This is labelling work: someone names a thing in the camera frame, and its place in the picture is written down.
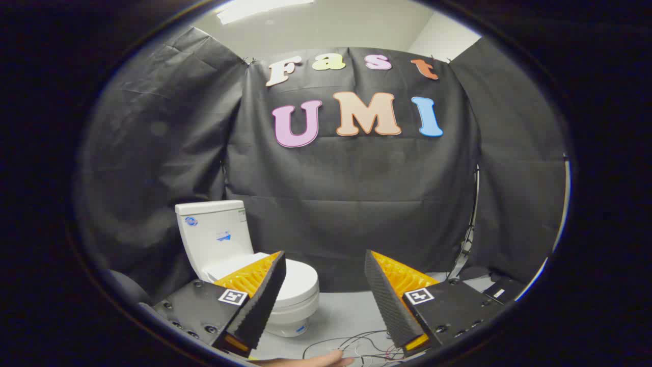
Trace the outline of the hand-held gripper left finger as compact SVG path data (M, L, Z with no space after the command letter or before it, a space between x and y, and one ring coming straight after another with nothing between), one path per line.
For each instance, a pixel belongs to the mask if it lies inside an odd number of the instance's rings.
M286 253L278 251L218 281L191 281L153 310L189 337L247 358L259 344L286 269Z

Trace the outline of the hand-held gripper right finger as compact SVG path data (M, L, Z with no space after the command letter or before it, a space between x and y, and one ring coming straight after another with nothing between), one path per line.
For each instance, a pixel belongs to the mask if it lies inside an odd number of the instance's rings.
M370 249L365 277L391 340L406 357L471 335L504 309L461 280L436 281Z

